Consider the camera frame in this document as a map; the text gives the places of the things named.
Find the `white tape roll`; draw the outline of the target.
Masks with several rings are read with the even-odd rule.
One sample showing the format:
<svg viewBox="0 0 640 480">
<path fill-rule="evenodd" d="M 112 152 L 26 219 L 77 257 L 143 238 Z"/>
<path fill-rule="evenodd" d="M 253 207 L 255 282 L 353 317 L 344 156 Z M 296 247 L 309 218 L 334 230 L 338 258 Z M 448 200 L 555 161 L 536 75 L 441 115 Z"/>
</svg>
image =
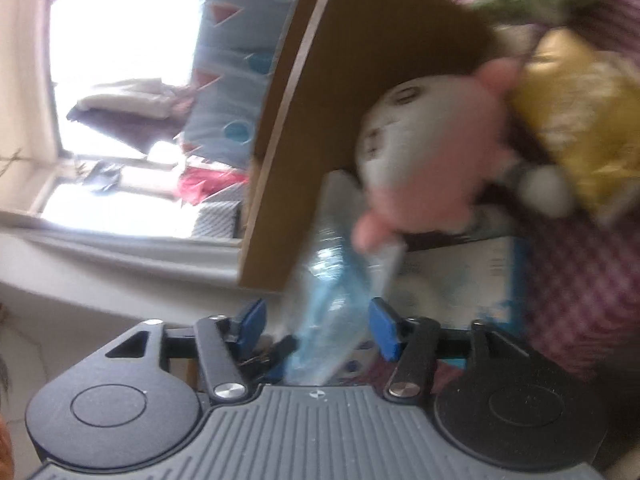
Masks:
<svg viewBox="0 0 640 480">
<path fill-rule="evenodd" d="M 444 320 L 444 300 L 440 292 L 419 274 L 396 278 L 390 289 L 390 305 L 404 318 Z"/>
</svg>

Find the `brown cardboard box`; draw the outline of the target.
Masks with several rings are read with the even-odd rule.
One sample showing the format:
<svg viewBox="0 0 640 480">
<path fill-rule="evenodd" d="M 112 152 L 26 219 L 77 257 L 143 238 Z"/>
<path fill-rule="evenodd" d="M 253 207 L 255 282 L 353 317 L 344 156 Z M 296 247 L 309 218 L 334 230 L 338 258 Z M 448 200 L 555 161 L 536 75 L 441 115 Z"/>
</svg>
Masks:
<svg viewBox="0 0 640 480">
<path fill-rule="evenodd" d="M 382 94 L 424 75 L 472 72 L 493 42 L 454 0 L 297 0 L 250 158 L 240 285 L 285 286 L 323 177 L 352 166 L 361 118 Z"/>
</svg>

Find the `blue patterned hanging sheet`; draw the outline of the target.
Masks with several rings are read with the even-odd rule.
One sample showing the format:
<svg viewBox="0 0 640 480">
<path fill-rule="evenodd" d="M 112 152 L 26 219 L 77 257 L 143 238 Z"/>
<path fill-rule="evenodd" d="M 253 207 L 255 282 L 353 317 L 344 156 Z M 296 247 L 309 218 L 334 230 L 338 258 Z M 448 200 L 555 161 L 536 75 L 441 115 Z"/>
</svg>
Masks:
<svg viewBox="0 0 640 480">
<path fill-rule="evenodd" d="M 296 0 L 205 0 L 194 51 L 198 88 L 182 132 L 188 152 L 244 169 Z"/>
</svg>

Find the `pink plush doll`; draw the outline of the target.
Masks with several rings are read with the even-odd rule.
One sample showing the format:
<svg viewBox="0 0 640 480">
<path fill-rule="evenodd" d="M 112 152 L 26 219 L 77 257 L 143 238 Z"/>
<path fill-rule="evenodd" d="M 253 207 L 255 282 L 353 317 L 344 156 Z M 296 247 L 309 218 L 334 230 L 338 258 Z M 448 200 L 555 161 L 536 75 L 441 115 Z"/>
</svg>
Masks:
<svg viewBox="0 0 640 480">
<path fill-rule="evenodd" d="M 405 81 L 375 103 L 356 147 L 368 203 L 352 230 L 358 252 L 375 252 L 402 234 L 503 236 L 510 217 L 478 200 L 490 184 L 547 218 L 575 210 L 564 172 L 529 162 L 506 140 L 506 97 L 520 75 L 515 58 L 494 58 L 471 75 Z"/>
</svg>

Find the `blue white book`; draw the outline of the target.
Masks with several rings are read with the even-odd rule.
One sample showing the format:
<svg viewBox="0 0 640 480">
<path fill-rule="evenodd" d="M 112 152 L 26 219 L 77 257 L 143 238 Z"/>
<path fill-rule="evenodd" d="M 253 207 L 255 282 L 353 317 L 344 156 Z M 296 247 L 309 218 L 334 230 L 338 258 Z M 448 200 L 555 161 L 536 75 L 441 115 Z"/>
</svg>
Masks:
<svg viewBox="0 0 640 480">
<path fill-rule="evenodd" d="M 518 335 L 523 329 L 527 246 L 514 236 L 408 252 L 389 244 L 367 256 L 373 266 L 369 296 L 388 303 L 396 278 L 419 274 L 444 300 L 442 327 L 462 330 L 489 321 Z"/>
</svg>

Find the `yellow snack packet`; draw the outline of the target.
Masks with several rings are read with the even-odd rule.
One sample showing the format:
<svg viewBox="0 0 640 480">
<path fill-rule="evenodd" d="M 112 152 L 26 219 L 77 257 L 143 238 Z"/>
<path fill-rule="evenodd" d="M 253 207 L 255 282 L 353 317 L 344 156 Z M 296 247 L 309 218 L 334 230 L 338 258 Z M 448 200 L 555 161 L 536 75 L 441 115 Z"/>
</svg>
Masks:
<svg viewBox="0 0 640 480">
<path fill-rule="evenodd" d="M 639 203 L 639 69 L 566 28 L 525 64 L 514 110 L 561 166 L 580 206 L 613 224 Z"/>
</svg>

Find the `pink checkered tablecloth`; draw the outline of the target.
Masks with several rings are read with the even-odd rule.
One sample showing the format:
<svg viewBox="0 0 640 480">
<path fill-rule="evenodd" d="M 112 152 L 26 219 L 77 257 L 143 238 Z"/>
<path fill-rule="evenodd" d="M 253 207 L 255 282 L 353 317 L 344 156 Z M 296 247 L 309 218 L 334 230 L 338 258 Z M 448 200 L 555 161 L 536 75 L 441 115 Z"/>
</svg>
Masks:
<svg viewBox="0 0 640 480">
<path fill-rule="evenodd" d="M 639 59 L 639 0 L 596 0 L 574 32 Z M 580 378 L 639 331 L 639 213 L 601 229 L 588 219 L 538 220 L 529 230 L 525 331 Z"/>
</svg>

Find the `blue face mask packet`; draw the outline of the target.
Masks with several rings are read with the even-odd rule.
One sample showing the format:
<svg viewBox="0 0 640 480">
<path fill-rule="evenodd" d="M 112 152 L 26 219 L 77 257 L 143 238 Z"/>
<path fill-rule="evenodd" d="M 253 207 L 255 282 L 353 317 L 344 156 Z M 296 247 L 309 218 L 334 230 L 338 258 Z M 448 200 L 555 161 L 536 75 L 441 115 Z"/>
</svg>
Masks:
<svg viewBox="0 0 640 480">
<path fill-rule="evenodd" d="M 297 340 L 284 366 L 288 385 L 356 382 L 376 360 L 369 304 L 387 295 L 406 245 L 393 242 L 370 255 L 356 252 L 350 236 L 366 209 L 354 176 L 343 170 L 326 174 L 314 221 L 283 297 L 286 327 Z"/>
</svg>

